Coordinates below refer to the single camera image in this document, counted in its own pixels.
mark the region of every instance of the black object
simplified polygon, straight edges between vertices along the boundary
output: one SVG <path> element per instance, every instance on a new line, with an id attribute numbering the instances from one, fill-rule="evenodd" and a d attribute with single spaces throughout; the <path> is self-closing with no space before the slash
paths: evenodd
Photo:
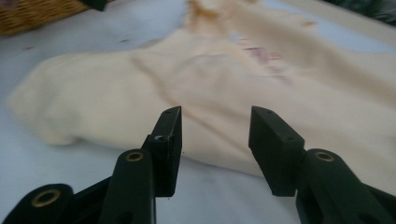
<path id="1" fill-rule="evenodd" d="M 249 147 L 275 196 L 294 196 L 304 224 L 396 223 L 396 198 L 362 184 L 344 161 L 304 139 L 275 112 L 253 106 Z"/>
<path id="2" fill-rule="evenodd" d="M 107 0 L 79 0 L 79 1 L 83 3 L 85 6 L 91 7 L 98 11 L 104 11 L 107 4 Z"/>
<path id="3" fill-rule="evenodd" d="M 363 16 L 396 26 L 395 0 L 323 0 Z"/>
<path id="4" fill-rule="evenodd" d="M 27 194 L 5 224 L 152 224 L 155 197 L 175 193 L 181 107 L 165 110 L 142 149 L 122 153 L 113 176 L 73 194 L 64 184 Z M 253 106 L 249 147 L 275 196 L 293 197 L 304 224 L 394 224 L 396 197 L 362 184 L 343 160 L 304 139 L 274 111 Z"/>
<path id="5" fill-rule="evenodd" d="M 4 223 L 155 223 L 155 197 L 175 193 L 181 145 L 179 106 L 161 114 L 142 149 L 119 156 L 113 176 L 77 194 L 64 184 L 35 189 Z"/>

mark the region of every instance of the white surface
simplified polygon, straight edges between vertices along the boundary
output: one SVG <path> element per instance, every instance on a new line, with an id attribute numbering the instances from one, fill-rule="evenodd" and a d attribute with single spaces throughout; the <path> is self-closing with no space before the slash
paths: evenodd
<path id="1" fill-rule="evenodd" d="M 306 13 L 276 0 L 269 7 Z M 120 150 L 80 143 L 42 144 L 7 111 L 6 99 L 38 63 L 75 51 L 133 49 L 162 38 L 182 21 L 184 1 L 117 0 L 105 13 L 93 10 L 14 37 L 0 37 L 0 219 L 29 191 L 65 183 L 75 192 L 111 175 Z M 356 51 L 395 52 L 337 24 L 318 21 L 318 32 Z M 182 159 L 177 193 L 157 200 L 158 223 L 299 223 L 294 199 L 275 198 L 263 178 Z"/>

